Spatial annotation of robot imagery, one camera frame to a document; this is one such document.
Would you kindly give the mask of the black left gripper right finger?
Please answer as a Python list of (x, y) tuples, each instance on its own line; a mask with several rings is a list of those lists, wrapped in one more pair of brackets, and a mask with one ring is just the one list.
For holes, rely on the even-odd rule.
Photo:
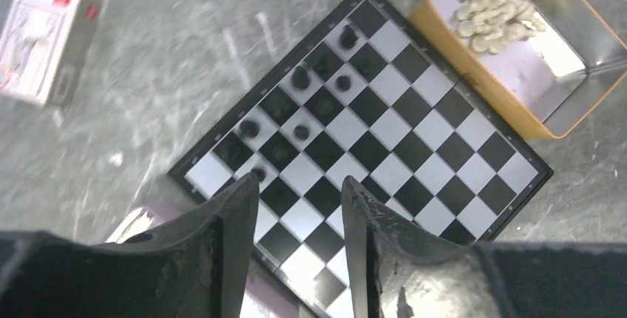
[(626, 245), (479, 242), (410, 223), (354, 177), (341, 190), (356, 317), (624, 317)]

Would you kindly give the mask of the black chess piece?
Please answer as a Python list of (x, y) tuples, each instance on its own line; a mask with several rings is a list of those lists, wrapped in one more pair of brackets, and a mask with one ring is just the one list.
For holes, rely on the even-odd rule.
[(216, 146), (216, 154), (225, 162), (236, 158), (239, 154), (239, 146), (237, 145), (237, 138), (225, 138)]

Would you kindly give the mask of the black chess queen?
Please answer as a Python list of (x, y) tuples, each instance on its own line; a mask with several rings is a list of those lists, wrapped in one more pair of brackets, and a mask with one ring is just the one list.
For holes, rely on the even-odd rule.
[(294, 89), (306, 90), (310, 86), (311, 80), (308, 70), (303, 66), (296, 66), (291, 76), (291, 85)]

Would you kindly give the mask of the black chess king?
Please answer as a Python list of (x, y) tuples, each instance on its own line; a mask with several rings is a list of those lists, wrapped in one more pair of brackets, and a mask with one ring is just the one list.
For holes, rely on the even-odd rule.
[(332, 67), (332, 59), (327, 53), (325, 53), (323, 55), (320, 55), (319, 58), (316, 60), (316, 62), (313, 65), (313, 70), (321, 78), (323, 78), (324, 75), (329, 73), (329, 71), (331, 70), (331, 67)]

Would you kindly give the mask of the black chess bishop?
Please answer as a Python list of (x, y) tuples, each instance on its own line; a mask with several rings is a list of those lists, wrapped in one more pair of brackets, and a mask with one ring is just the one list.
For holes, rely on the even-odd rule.
[(290, 110), (290, 104), (281, 95), (268, 99), (268, 114), (274, 119), (283, 119)]

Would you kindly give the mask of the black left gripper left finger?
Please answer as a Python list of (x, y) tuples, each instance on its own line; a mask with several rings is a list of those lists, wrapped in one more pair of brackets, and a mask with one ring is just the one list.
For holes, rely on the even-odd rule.
[(238, 317), (259, 183), (245, 175), (123, 243), (1, 233), (3, 317)]

